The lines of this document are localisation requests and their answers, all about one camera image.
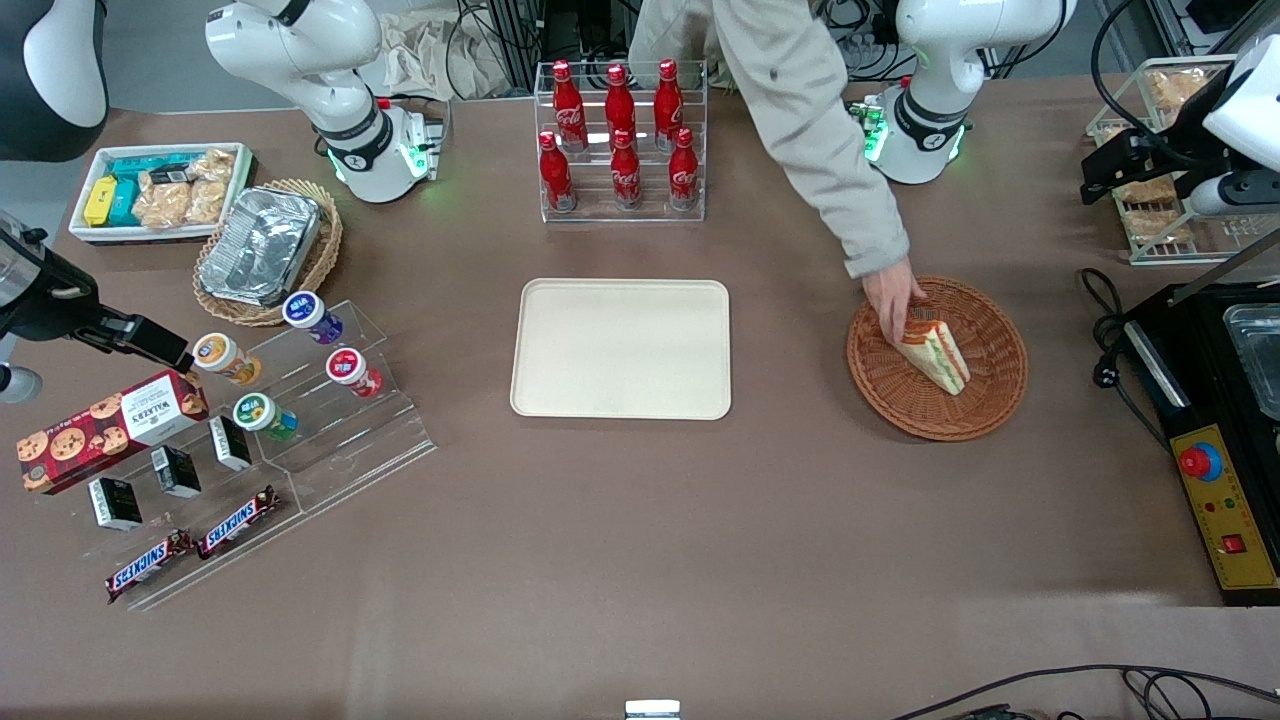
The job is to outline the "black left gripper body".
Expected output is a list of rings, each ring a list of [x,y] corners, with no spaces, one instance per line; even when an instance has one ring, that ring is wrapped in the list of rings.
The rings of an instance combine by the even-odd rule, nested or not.
[[[1156,114],[1135,123],[1152,147],[1149,182],[1170,178],[1179,193],[1240,193],[1243,156],[1207,127],[1231,94],[1233,68],[1155,69]]]

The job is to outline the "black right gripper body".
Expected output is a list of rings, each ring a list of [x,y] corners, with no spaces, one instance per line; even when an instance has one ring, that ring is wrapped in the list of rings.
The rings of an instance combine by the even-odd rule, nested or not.
[[[1,334],[102,343],[96,281],[46,247],[47,233],[1,217]]]

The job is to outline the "person's bare hand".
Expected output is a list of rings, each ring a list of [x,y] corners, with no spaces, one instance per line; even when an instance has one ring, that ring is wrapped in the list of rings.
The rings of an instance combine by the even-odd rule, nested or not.
[[[910,260],[904,258],[892,266],[864,275],[861,286],[886,340],[892,345],[901,343],[913,302],[928,297]]]

